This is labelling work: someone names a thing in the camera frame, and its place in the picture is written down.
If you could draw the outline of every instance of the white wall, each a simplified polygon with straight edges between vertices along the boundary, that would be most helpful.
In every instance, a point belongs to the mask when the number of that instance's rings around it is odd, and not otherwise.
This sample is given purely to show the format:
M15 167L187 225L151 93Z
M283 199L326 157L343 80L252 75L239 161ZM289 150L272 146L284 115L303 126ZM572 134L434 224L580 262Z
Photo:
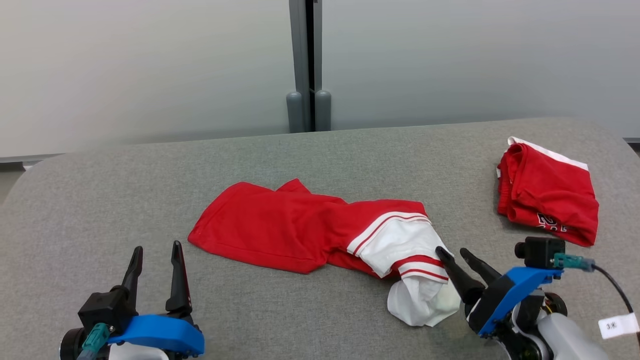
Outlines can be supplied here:
M0 158L288 132L287 0L4 0Z
M640 137L640 2L323 0L332 128L574 116Z

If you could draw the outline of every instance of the garment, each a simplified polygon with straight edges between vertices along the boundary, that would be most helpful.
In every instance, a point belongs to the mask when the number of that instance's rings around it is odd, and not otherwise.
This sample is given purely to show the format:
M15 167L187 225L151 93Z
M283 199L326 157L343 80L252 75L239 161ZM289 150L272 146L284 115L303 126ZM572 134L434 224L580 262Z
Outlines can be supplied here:
M510 137L508 144L498 165L498 213L592 246L599 204L588 166L518 138Z
M189 242L245 263L307 274L326 263L375 277L400 276L389 311L410 325L433 326L460 304L435 254L443 246L424 206L407 200L348 204L311 193L298 179L270 190L227 188L203 212Z

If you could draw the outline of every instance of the teal connector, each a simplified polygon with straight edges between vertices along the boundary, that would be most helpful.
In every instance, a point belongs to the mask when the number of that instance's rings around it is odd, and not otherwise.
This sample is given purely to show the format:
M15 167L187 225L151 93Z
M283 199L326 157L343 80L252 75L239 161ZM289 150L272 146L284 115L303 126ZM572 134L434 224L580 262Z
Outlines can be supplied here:
M107 339L110 334L111 332L109 331L109 326L107 324L95 324L82 344L82 352L80 353L80 356L78 356L77 360L95 360L100 348L107 343Z
M582 269L586 272L593 272L593 267L596 262L594 259L585 259L582 256L569 255L569 254L554 254L554 266L556 268L572 268Z

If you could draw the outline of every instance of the gray fabric surface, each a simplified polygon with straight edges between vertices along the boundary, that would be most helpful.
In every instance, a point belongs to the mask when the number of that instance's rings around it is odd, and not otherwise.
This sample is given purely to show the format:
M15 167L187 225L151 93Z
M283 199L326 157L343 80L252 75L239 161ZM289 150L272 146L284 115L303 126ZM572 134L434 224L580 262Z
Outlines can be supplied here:
M24 170L20 167L20 170L16 170L17 167L10 166L7 171L2 168L0 164L0 204L4 202L4 198L9 194L9 191L13 187L18 178L22 175Z
M496 214L495 166L508 136L589 164L600 201L595 258L640 307L640 160L594 124L510 120L136 145L45 160L24 174L1 210L0 348L7 359L54 359L80 325L91 292L122 280L145 248L138 311L160 313L169 296L173 240L183 241L204 359L493 359L495 343L458 313L412 328L386 310L390 282L325 266L292 274L219 258L186 242L222 190L249 181L276 188L298 177L347 201L424 202L456 252L468 247L504 272L521 265L513 245L535 229ZM625 313L599 274L568 271L550 286L593 339L597 320ZM611 359L637 359L632 336L602 341Z

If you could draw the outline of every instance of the black cable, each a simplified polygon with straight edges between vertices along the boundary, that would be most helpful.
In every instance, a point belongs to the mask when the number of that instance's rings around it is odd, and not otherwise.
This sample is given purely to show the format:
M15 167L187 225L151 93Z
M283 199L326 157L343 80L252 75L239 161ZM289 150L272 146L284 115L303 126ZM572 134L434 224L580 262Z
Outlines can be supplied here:
M613 276L611 276L608 272L606 272L603 268L599 267L596 264L591 264L591 267L594 270L598 270L599 272L602 273L602 275L604 275L609 281L611 281L611 284L613 284L613 286L616 288L616 290L618 291L618 293L620 294L620 297L622 297L622 301L625 302L625 305L627 307L627 310L629 310L629 313L633 313L634 312L634 308L631 307L631 302L629 302L629 299L627 298L627 296L625 295L625 292L622 291L622 288L620 287L620 285L618 285L618 282L616 282L613 279ZM636 337L638 339L638 345L640 345L640 332L636 333Z

